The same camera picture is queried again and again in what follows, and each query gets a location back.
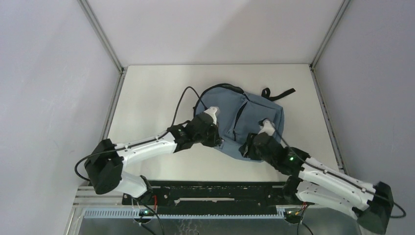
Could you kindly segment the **blue student backpack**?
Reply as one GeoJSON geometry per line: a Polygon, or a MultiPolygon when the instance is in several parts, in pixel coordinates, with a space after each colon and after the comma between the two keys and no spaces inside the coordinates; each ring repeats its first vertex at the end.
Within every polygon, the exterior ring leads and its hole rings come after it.
{"type": "Polygon", "coordinates": [[[295,89],[290,88],[271,96],[271,90],[264,88],[261,95],[256,95],[232,84],[220,83],[202,92],[193,114],[197,115],[211,106],[218,107],[218,129],[222,143],[216,150],[237,160],[261,162],[258,157],[244,157],[242,149],[253,134],[259,133],[259,123],[264,119],[274,125],[278,133],[273,134],[273,137],[280,141],[279,136],[284,130],[284,110],[276,101],[294,92],[295,89]]]}

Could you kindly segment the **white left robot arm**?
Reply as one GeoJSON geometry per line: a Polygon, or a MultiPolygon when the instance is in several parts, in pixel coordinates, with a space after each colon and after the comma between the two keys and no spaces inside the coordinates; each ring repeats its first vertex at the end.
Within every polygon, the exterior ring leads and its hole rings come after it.
{"type": "Polygon", "coordinates": [[[84,158],[84,168],[97,195],[112,191],[128,194],[141,204],[153,198],[152,188],[143,175],[128,173],[128,165],[152,157],[190,149],[194,144],[216,147],[221,144],[218,130],[218,107],[211,106],[183,124],[172,125],[163,133],[141,141],[114,144],[101,141],[84,158]]]}

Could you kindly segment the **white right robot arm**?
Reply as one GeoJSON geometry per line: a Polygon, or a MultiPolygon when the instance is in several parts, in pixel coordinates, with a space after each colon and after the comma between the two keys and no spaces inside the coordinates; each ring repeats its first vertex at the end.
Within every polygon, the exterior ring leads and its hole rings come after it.
{"type": "Polygon", "coordinates": [[[337,172],[307,152],[282,146],[267,133],[249,134],[239,152],[245,158],[263,160],[289,177],[283,190],[287,203],[318,204],[350,216],[372,233],[386,233],[394,207],[388,184],[373,185],[337,172]]]}

